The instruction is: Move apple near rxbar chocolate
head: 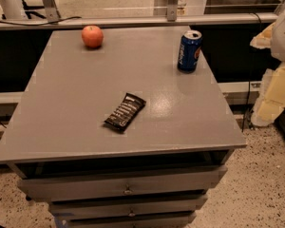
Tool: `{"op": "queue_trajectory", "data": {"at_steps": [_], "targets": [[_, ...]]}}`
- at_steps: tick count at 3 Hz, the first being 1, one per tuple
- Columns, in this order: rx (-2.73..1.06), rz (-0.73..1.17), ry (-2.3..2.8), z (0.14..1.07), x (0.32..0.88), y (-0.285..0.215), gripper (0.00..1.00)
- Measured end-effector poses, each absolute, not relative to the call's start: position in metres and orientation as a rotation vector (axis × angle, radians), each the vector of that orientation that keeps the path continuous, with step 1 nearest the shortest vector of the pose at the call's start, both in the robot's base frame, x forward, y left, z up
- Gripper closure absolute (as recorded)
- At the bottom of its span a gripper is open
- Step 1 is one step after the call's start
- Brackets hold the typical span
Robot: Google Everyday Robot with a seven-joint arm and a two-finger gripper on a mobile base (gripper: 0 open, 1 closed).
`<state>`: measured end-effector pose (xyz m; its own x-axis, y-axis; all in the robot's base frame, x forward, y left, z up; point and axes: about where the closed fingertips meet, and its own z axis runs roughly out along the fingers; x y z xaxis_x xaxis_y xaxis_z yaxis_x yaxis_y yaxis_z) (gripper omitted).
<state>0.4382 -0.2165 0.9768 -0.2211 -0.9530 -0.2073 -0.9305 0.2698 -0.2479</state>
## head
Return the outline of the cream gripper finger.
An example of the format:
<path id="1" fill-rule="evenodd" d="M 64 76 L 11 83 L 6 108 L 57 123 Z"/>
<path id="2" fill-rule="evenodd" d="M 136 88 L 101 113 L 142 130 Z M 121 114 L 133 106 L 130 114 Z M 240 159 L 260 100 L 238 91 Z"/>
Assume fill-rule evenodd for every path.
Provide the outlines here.
<path id="1" fill-rule="evenodd" d="M 285 108 L 285 62 L 276 70 L 267 69 L 262 77 L 259 96 L 251 122 L 255 126 L 272 124 Z"/>
<path id="2" fill-rule="evenodd" d="M 270 24 L 267 28 L 255 36 L 251 40 L 250 46 L 257 49 L 270 48 L 274 25 L 274 23 Z"/>

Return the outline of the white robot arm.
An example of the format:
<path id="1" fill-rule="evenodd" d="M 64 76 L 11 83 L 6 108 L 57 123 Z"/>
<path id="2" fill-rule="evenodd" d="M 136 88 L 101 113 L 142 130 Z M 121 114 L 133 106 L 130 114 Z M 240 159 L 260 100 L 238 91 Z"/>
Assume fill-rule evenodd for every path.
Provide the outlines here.
<path id="1" fill-rule="evenodd" d="M 252 39 L 250 45 L 257 49 L 268 48 L 271 56 L 280 62 L 277 69 L 265 71 L 251 116 L 253 125 L 267 126 L 285 108 L 285 9 L 270 26 Z"/>

